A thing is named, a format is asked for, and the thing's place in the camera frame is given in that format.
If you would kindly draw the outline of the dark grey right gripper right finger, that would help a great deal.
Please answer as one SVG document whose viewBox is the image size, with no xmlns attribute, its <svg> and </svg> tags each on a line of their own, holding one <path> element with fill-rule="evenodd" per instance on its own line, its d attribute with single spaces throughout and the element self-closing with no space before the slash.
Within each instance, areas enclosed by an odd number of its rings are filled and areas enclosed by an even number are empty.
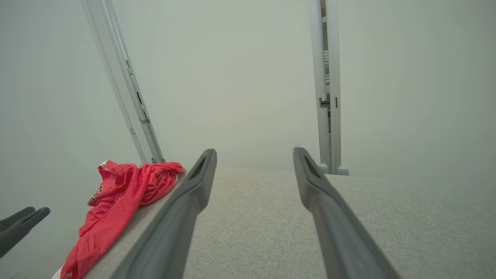
<svg viewBox="0 0 496 279">
<path fill-rule="evenodd" d="M 293 162 L 301 202 L 315 222 L 327 277 L 398 279 L 398 272 L 308 151 L 294 148 Z"/>
</svg>

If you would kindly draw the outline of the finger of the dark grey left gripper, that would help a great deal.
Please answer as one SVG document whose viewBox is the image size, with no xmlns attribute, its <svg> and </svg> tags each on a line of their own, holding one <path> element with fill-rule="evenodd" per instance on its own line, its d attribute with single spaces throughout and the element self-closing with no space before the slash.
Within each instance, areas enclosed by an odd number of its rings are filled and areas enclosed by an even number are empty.
<svg viewBox="0 0 496 279">
<path fill-rule="evenodd" d="M 34 207 L 27 207 L 11 215 L 10 217 L 0 220 L 0 232 L 3 233 L 7 231 L 7 229 L 9 229 L 11 226 L 16 224 L 18 221 L 20 221 L 21 219 L 27 217 L 28 215 L 34 212 L 35 212 Z"/>
<path fill-rule="evenodd" d="M 30 231 L 50 214 L 49 208 L 35 209 L 27 217 L 11 226 L 7 231 L 0 233 L 0 257 L 4 257 L 17 245 Z"/>
</svg>

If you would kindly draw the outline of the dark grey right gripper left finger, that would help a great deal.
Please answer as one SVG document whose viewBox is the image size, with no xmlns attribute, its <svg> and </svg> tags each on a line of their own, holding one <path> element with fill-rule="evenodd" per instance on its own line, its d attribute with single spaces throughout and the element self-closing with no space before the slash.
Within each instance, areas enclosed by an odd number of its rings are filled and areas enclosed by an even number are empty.
<svg viewBox="0 0 496 279">
<path fill-rule="evenodd" d="M 121 261 L 112 279 L 181 279 L 197 216 L 208 205 L 217 152 L 205 150 Z"/>
</svg>

